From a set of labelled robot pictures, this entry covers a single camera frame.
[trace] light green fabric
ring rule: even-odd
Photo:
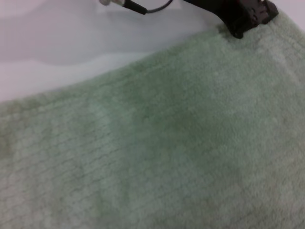
[[[304,34],[216,28],[0,105],[0,228],[305,228]]]

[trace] black wire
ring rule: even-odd
[[[156,8],[156,9],[153,9],[153,10],[148,10],[147,13],[156,13],[156,12],[159,12],[161,10],[164,10],[166,7],[168,7],[171,3],[173,2],[173,0],[169,0],[165,5],[159,7],[159,8]]]

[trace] fleece blanket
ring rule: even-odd
[[[303,229],[305,36],[218,27],[0,105],[1,229]]]

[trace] ribbed texture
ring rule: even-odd
[[[0,228],[304,228],[304,47],[282,14],[0,105]]]

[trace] black plastic clip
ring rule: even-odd
[[[216,14],[238,39],[243,38],[244,32],[259,24],[267,24],[279,14],[276,6],[269,0],[185,1]]]

